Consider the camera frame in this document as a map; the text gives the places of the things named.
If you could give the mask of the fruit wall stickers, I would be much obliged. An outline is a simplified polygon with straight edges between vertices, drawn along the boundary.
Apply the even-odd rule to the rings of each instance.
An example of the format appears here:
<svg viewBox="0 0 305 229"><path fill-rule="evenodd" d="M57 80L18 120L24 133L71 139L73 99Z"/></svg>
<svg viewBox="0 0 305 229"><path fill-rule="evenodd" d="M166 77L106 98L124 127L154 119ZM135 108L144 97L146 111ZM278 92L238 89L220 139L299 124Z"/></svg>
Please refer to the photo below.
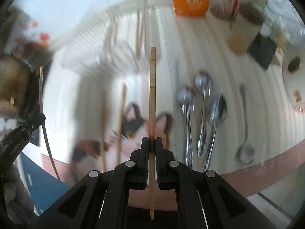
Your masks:
<svg viewBox="0 0 305 229"><path fill-rule="evenodd" d="M37 21L32 20L29 23L20 21L17 26L21 29L21 32L14 40L25 50L30 50L33 47L38 47L39 49L47 49L49 47L50 35L39 29Z"/></svg>

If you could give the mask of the steel cooking pot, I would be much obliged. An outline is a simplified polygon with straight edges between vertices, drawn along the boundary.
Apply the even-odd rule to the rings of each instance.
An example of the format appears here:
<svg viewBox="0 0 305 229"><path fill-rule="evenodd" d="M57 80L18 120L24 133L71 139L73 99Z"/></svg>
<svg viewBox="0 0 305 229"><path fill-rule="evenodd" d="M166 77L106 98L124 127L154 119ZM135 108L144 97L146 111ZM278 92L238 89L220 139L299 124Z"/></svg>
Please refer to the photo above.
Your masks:
<svg viewBox="0 0 305 229"><path fill-rule="evenodd" d="M10 54L1 54L1 117L19 116L25 102L30 67Z"/></svg>

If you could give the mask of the large steel spoon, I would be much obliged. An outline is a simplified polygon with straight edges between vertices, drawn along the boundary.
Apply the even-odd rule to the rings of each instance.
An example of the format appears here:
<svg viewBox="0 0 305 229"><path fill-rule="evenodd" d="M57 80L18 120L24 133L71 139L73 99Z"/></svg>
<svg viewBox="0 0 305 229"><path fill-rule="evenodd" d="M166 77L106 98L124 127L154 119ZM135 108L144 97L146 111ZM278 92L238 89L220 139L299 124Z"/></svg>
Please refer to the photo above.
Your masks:
<svg viewBox="0 0 305 229"><path fill-rule="evenodd" d="M185 164L191 169L193 164L193 148L191 136L191 112L195 111L196 95L192 88L181 87L177 93L177 101L186 118L186 151Z"/></svg>

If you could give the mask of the plastic cup with lid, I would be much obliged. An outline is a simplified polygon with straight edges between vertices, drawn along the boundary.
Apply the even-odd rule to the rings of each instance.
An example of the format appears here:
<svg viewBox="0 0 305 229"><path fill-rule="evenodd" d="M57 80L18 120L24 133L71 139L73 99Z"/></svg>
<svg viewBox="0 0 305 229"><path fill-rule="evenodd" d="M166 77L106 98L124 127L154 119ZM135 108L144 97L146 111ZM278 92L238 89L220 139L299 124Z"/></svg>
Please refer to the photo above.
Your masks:
<svg viewBox="0 0 305 229"><path fill-rule="evenodd" d="M235 54L245 54L261 30L267 2L268 0L239 0L231 35L227 40L228 47Z"/></svg>

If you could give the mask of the white rice cooker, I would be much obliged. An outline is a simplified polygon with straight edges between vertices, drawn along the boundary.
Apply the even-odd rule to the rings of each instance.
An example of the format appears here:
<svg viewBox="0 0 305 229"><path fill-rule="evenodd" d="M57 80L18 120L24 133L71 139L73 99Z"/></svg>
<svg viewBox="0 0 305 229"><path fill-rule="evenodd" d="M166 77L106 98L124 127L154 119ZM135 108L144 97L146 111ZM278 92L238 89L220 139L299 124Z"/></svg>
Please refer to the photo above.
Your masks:
<svg viewBox="0 0 305 229"><path fill-rule="evenodd" d="M304 48L284 58L283 80L292 107L304 114Z"/></svg>

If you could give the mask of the green banded bamboo chopstick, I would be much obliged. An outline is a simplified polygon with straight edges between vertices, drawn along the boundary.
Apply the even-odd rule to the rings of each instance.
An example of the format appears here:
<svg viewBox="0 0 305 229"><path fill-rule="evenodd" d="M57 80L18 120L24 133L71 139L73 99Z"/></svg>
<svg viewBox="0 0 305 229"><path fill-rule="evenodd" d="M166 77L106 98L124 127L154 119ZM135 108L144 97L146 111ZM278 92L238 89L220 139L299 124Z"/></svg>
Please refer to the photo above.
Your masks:
<svg viewBox="0 0 305 229"><path fill-rule="evenodd" d="M136 21L136 58L140 58L140 25L141 25L141 12L137 11L137 21Z"/></svg>

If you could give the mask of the blue banded bamboo chopstick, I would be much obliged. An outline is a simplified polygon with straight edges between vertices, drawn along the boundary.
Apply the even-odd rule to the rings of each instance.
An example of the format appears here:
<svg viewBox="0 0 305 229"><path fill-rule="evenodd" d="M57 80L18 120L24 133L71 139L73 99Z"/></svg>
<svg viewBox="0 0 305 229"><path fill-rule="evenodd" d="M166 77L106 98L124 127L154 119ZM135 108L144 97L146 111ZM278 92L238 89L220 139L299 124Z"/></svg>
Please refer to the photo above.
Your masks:
<svg viewBox="0 0 305 229"><path fill-rule="evenodd" d="M146 54L146 0L141 1L141 42L140 52L141 56Z"/></svg>

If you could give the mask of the striped cat table mat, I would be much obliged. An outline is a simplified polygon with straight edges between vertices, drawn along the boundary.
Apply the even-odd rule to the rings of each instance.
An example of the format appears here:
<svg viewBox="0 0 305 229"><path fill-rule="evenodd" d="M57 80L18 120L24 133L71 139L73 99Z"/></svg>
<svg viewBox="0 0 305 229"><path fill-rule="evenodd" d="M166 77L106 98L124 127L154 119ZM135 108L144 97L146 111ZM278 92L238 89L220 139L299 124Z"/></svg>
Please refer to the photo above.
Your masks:
<svg viewBox="0 0 305 229"><path fill-rule="evenodd" d="M54 163L44 169L68 185L91 170L129 159L149 131L149 50L136 56L136 34L156 47L156 136L175 158L204 169L198 150L202 107L225 98L209 167L244 196L295 202L290 173L304 167L304 51L276 49L263 67L262 46L244 55L227 46L229 25L213 15L181 18L170 6L87 25L58 49L43 105ZM192 146L187 147L187 134Z"/></svg>

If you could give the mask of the pale banded bamboo chopstick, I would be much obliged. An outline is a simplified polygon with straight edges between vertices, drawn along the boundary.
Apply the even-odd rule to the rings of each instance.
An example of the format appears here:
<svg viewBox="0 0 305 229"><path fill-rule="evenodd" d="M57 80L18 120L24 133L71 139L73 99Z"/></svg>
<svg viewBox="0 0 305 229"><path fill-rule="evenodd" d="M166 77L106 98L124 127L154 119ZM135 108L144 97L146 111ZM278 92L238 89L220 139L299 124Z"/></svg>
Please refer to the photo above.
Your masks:
<svg viewBox="0 0 305 229"><path fill-rule="evenodd" d="M122 131L123 131L123 120L124 120L124 108L125 108L125 101L126 101L126 89L127 86L125 83L122 85L121 91L121 103L119 108L119 123L118 123L118 153L117 153L117 165L120 164L121 161L121 138L122 138Z"/></svg>

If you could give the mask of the clear plastic organizer tray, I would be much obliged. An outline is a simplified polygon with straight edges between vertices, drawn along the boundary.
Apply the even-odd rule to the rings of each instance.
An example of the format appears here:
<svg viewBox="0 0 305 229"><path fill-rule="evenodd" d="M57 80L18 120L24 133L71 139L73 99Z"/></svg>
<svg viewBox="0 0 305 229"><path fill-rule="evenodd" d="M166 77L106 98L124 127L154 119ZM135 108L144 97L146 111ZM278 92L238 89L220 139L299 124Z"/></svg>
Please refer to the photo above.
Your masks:
<svg viewBox="0 0 305 229"><path fill-rule="evenodd" d="M62 67L82 75L105 76L143 69L145 55L140 52L136 58L136 14L141 1L126 0L100 12L90 10L64 43Z"/></svg>

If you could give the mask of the small steel teaspoon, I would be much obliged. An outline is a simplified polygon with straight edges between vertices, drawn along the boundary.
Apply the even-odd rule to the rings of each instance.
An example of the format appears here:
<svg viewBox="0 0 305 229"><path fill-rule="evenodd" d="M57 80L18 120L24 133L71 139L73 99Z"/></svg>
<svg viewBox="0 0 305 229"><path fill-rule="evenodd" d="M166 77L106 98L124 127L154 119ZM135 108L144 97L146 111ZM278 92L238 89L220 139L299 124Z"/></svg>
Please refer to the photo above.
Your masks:
<svg viewBox="0 0 305 229"><path fill-rule="evenodd" d="M244 142L237 151L238 160L244 165L250 165L254 161L255 150L248 142L248 118L247 118L247 105L246 105L246 89L244 85L239 87L239 92L242 100L243 117L245 124Z"/></svg>

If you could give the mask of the black packet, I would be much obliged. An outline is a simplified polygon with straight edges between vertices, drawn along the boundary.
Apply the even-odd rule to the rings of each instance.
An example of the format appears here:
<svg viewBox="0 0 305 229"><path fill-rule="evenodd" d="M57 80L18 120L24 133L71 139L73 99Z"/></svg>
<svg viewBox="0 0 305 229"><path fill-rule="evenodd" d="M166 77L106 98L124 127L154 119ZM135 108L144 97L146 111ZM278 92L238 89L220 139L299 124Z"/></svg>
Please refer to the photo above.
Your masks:
<svg viewBox="0 0 305 229"><path fill-rule="evenodd" d="M263 37L260 33L250 44L247 53L260 65L263 70L267 70L274 58L277 44L269 37Z"/></svg>

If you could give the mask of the clear plastic bag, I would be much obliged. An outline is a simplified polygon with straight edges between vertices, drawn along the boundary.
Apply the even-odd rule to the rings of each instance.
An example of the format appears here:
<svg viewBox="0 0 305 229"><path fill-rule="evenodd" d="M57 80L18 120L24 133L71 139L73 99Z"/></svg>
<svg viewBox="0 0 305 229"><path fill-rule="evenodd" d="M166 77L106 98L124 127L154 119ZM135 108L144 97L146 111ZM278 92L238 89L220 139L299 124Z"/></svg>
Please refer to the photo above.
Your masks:
<svg viewBox="0 0 305 229"><path fill-rule="evenodd" d="M283 48L301 44L304 23L289 0L268 0L265 15L272 41Z"/></svg>

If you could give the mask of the steel spoon pointed bowl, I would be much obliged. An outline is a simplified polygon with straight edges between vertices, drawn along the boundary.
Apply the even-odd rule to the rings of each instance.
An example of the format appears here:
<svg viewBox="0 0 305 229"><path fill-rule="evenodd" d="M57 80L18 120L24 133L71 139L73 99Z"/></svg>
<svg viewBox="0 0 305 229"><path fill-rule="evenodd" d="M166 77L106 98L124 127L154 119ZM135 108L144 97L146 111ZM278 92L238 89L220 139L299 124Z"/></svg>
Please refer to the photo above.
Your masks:
<svg viewBox="0 0 305 229"><path fill-rule="evenodd" d="M227 104L225 97L218 93L209 108L209 122L212 125L212 133L209 141L208 151L204 160L203 171L207 171L210 167L211 156L213 153L214 142L216 139L217 126L226 118Z"/></svg>

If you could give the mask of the steel spoon upper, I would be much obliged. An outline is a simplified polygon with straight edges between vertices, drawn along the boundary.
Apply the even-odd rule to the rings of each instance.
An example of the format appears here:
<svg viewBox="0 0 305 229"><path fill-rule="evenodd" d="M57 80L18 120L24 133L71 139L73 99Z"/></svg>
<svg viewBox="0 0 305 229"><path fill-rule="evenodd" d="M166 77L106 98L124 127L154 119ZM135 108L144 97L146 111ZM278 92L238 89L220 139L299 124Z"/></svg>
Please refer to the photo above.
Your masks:
<svg viewBox="0 0 305 229"><path fill-rule="evenodd" d="M194 78L195 87L202 95L202 118L197 141L197 156L200 157L204 152L207 134L207 98L213 90L213 80L208 72L200 71Z"/></svg>

